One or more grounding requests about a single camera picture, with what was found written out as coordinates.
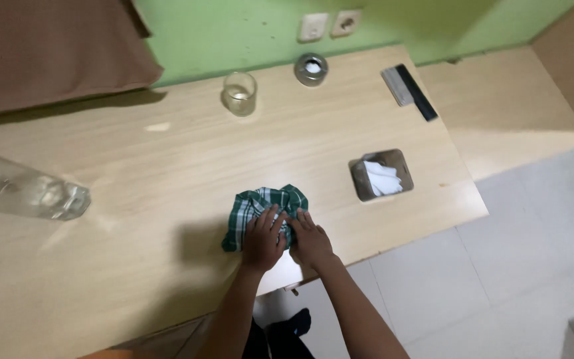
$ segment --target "finger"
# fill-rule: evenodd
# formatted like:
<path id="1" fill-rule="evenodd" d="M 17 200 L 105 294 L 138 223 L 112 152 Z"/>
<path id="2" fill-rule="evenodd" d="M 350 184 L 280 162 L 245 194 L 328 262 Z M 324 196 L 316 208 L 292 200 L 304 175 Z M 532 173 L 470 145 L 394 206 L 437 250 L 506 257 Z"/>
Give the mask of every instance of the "finger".
<path id="1" fill-rule="evenodd" d="M 316 224 L 314 223 L 314 220 L 311 218 L 311 213 L 309 213 L 309 211 L 305 212 L 305 220 L 307 221 L 307 225 L 311 229 L 316 228 Z"/>
<path id="2" fill-rule="evenodd" d="M 276 217 L 276 212 L 278 212 L 278 204 L 272 206 L 269 209 L 269 213 L 267 213 L 267 218 L 265 218 L 265 222 L 263 223 L 263 229 L 269 231 L 272 227 L 272 223 L 274 222 L 274 217 Z"/>
<path id="3" fill-rule="evenodd" d="M 305 219 L 305 213 L 302 211 L 302 208 L 296 210 L 296 216 L 298 217 L 298 222 L 304 229 L 310 229 L 309 225 L 307 224 L 307 220 Z"/>
<path id="4" fill-rule="evenodd" d="M 265 208 L 263 213 L 260 213 L 260 216 L 256 220 L 256 223 L 258 223 L 256 228 L 262 228 L 263 227 L 263 223 L 265 223 L 265 219 L 267 218 L 267 212 L 269 212 L 269 209 L 270 209 L 270 207 L 267 207 L 267 208 Z"/>
<path id="5" fill-rule="evenodd" d="M 251 220 L 249 220 L 249 222 L 247 223 L 245 231 L 249 233 L 253 231 L 255 227 L 256 227 L 256 216 L 253 216 L 251 217 Z"/>
<path id="6" fill-rule="evenodd" d="M 287 247 L 287 237 L 285 237 L 285 232 L 281 232 L 278 235 L 278 246 L 276 246 L 277 255 L 279 257 L 283 255 L 285 247 Z"/>
<path id="7" fill-rule="evenodd" d="M 300 225 L 300 221 L 291 217 L 287 217 L 287 224 L 291 225 L 296 234 L 302 232 L 302 226 Z"/>
<path id="8" fill-rule="evenodd" d="M 276 218 L 276 221 L 274 222 L 274 225 L 272 226 L 272 237 L 276 237 L 278 235 L 278 232 L 281 231 L 281 226 L 283 225 L 283 221 L 285 220 L 285 218 L 287 218 L 287 212 L 283 211 L 281 213 L 280 216 L 278 216 L 278 218 Z"/>

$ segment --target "glass bottle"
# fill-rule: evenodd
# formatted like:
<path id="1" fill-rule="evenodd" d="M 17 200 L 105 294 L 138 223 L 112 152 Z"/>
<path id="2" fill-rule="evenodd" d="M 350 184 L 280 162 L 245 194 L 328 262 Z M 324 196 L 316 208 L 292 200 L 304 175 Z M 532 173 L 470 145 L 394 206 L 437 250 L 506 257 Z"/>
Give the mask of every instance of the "glass bottle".
<path id="1" fill-rule="evenodd" d="M 0 212 L 71 220 L 90 205 L 87 188 L 0 157 Z"/>

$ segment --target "metal container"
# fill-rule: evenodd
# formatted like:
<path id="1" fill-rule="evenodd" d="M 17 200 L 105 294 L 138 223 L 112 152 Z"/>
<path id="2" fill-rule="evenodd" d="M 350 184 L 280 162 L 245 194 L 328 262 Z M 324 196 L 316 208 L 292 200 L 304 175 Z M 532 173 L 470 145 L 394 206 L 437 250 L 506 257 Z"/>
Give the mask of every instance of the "metal container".
<path id="1" fill-rule="evenodd" d="M 367 153 L 366 155 L 362 156 L 362 158 L 351 160 L 349 162 L 349 170 L 351 171 L 353 183 L 356 187 L 356 193 L 362 202 L 366 202 L 378 197 L 387 197 L 387 195 L 377 196 L 375 193 L 373 193 L 364 161 L 378 162 L 382 166 L 395 168 L 397 171 L 397 177 L 400 178 L 400 185 L 403 187 L 403 190 L 401 192 L 390 195 L 396 195 L 398 193 L 410 191 L 413 189 L 413 180 L 411 179 L 411 174 L 409 173 L 409 168 L 406 165 L 402 151 L 394 149 Z"/>
<path id="2" fill-rule="evenodd" d="M 293 70 L 301 84 L 314 87 L 323 83 L 329 66 L 321 55 L 307 53 L 300 56 Z"/>

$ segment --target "light switch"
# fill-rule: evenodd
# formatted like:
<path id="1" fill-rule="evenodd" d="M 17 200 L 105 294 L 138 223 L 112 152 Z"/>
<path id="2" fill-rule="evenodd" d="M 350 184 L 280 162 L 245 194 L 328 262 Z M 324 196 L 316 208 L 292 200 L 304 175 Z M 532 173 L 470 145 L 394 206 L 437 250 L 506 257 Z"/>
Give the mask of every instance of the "light switch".
<path id="1" fill-rule="evenodd" d="M 328 13 L 310 13 L 302 17 L 300 28 L 300 41 L 308 42 L 318 40 L 325 34 Z"/>

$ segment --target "right hand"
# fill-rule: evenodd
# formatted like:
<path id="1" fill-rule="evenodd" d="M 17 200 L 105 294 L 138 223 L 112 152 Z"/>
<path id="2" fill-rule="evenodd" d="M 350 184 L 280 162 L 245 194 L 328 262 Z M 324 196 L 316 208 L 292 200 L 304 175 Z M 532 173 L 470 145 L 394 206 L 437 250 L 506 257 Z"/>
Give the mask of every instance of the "right hand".
<path id="1" fill-rule="evenodd" d="M 306 266 L 315 271 L 325 261 L 335 258 L 329 237 L 323 227 L 316 225 L 311 214 L 303 212 L 302 208 L 296 211 L 297 218 L 287 218 L 287 223 L 296 231 L 297 242 L 293 246 L 296 257 Z"/>

